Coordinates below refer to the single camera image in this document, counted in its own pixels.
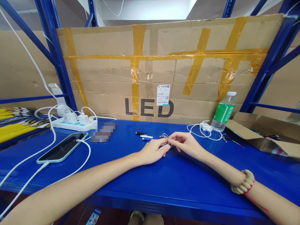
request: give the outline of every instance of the leg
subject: leg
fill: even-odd
[[[143,225],[163,225],[163,218],[161,215],[148,213],[145,217]]]
[[[138,214],[132,215],[128,223],[128,225],[142,225],[142,224],[143,224],[143,220]]]

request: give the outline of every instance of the human arm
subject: human arm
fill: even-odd
[[[159,160],[170,149],[167,146],[158,151],[165,142],[165,138],[152,140],[139,152],[84,170],[46,187],[18,204],[0,224],[51,224],[121,174]]]
[[[246,178],[245,174],[228,163],[206,151],[190,133],[175,132],[168,142],[175,145],[179,152],[184,151],[195,159],[207,164],[219,173],[230,184],[238,187]],[[300,224],[300,207],[275,193],[271,189],[255,181],[247,197],[252,199],[272,221],[277,225]]]

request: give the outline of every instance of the screwdriver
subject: screwdriver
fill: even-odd
[[[239,144],[239,143],[237,143],[236,141],[232,140],[232,138],[231,138],[231,137],[229,137],[229,136],[223,136],[223,137],[224,137],[224,138],[226,138],[227,140],[230,140],[230,141],[232,141],[232,142],[234,142],[234,143],[238,144],[239,146],[241,146],[241,147],[245,148],[245,147],[244,147],[244,146],[242,146],[241,144]]]

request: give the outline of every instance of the white bottle cap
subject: white bottle cap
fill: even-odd
[[[236,96],[236,92],[227,92],[227,95],[229,95],[229,96]]]

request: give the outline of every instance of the human hand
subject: human hand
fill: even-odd
[[[209,154],[190,133],[175,132],[168,138],[168,142],[175,145],[179,152],[184,151],[199,161],[203,161]]]
[[[141,151],[137,152],[138,160],[141,165],[148,165],[158,161],[161,157],[165,157],[171,147],[166,146],[161,150],[158,150],[158,148],[166,143],[167,140],[165,138],[151,140],[147,143]]]

